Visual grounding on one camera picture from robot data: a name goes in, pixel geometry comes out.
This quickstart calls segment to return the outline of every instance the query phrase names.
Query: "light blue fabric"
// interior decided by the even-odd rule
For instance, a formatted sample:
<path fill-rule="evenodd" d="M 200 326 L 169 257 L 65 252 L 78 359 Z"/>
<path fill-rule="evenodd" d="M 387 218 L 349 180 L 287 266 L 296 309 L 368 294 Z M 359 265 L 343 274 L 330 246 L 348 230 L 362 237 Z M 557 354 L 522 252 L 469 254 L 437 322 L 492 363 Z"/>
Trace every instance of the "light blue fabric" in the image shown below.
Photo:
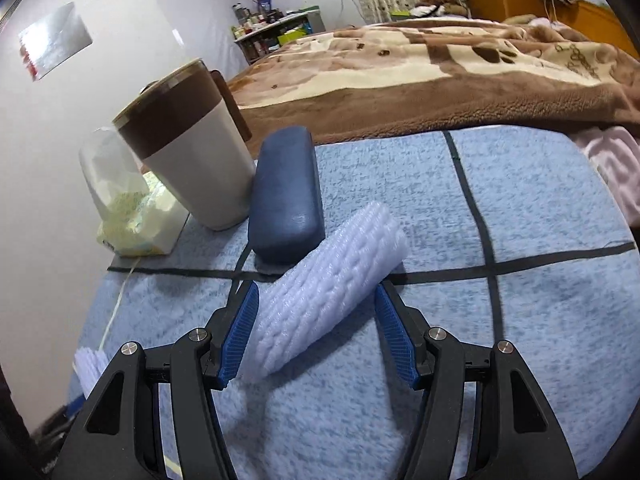
<path fill-rule="evenodd" d="M 485 126 L 452 136 L 498 262 L 633 240 L 609 189 L 564 135 Z"/>
<path fill-rule="evenodd" d="M 452 134 L 498 261 L 632 240 L 600 177 L 566 137 L 516 126 Z M 484 263 L 442 133 L 319 146 L 317 153 L 328 234 L 379 200 L 409 237 L 407 272 Z M 174 254 L 140 265 L 232 269 L 245 243 L 246 224 L 214 234 L 191 221 Z M 546 393 L 581 474 L 602 460 L 640 397 L 639 264 L 637 251 L 630 251 L 498 279 L 506 335 Z M 256 268 L 276 270 L 252 257 L 244 266 Z M 97 347 L 125 278 L 105 277 L 80 346 Z M 111 356 L 129 340 L 146 348 L 174 342 L 204 325 L 225 304 L 229 287 L 226 280 L 133 274 L 105 351 Z M 408 285 L 399 292 L 431 325 L 463 342 L 492 345 L 486 280 Z M 398 378 L 381 337 L 369 299 L 267 380 L 232 381 L 216 392 L 239 478 L 394 478 L 420 393 Z M 466 468 L 472 409 L 468 388 L 457 476 Z M 164 388 L 165 453 L 177 461 L 170 419 Z"/>

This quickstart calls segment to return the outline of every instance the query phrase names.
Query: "white foam sleeve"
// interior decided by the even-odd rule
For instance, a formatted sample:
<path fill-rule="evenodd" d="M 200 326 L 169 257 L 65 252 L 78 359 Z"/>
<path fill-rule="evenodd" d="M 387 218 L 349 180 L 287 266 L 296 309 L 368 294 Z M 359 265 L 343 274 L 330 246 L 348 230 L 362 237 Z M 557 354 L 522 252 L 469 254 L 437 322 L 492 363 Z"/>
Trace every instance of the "white foam sleeve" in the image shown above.
<path fill-rule="evenodd" d="M 260 293 L 239 375 L 258 381 L 330 332 L 408 254 L 389 208 L 372 202 Z"/>
<path fill-rule="evenodd" d="M 74 370 L 80 381 L 84 398 L 88 399 L 95 384 L 109 365 L 109 360 L 102 350 L 79 348 L 74 357 Z"/>

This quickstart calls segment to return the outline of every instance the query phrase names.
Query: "mug lid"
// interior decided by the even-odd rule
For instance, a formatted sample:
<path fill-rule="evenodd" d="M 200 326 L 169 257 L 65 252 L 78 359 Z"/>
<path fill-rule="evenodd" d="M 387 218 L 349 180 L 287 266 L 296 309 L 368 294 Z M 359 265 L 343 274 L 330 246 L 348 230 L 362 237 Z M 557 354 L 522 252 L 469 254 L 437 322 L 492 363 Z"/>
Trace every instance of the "mug lid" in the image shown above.
<path fill-rule="evenodd" d="M 113 125 L 120 129 L 125 124 L 129 122 L 129 117 L 132 112 L 139 112 L 144 109 L 149 103 L 153 102 L 161 96 L 168 92 L 171 88 L 176 86 L 178 83 L 187 79 L 193 73 L 199 70 L 206 70 L 207 67 L 204 65 L 202 58 L 193 59 L 192 61 L 182 65 L 180 68 L 177 68 L 173 72 L 171 72 L 168 76 L 163 77 L 161 80 L 156 81 L 152 85 L 145 88 L 140 95 L 133 99 L 123 110 L 116 115 L 113 120 Z"/>

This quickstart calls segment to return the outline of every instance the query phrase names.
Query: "travel mug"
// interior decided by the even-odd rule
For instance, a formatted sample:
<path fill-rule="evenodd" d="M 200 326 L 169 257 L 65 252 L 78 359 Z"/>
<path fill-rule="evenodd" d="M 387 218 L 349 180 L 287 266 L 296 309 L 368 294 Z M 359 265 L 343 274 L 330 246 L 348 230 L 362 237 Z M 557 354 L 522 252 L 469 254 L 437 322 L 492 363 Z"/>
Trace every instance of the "travel mug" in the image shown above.
<path fill-rule="evenodd" d="M 248 216 L 255 164 L 202 60 L 145 89 L 113 124 L 201 224 L 221 231 Z"/>

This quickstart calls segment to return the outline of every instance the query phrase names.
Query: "brown blanket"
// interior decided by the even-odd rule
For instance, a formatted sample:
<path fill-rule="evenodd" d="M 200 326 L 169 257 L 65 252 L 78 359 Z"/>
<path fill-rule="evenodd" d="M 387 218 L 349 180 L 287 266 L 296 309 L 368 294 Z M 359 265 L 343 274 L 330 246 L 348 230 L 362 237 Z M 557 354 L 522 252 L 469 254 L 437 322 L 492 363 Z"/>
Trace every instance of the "brown blanket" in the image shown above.
<path fill-rule="evenodd" d="M 640 137 L 640 63 L 570 28 L 411 20 L 301 38 L 229 82 L 254 134 L 307 126 L 316 144 L 521 124 Z"/>

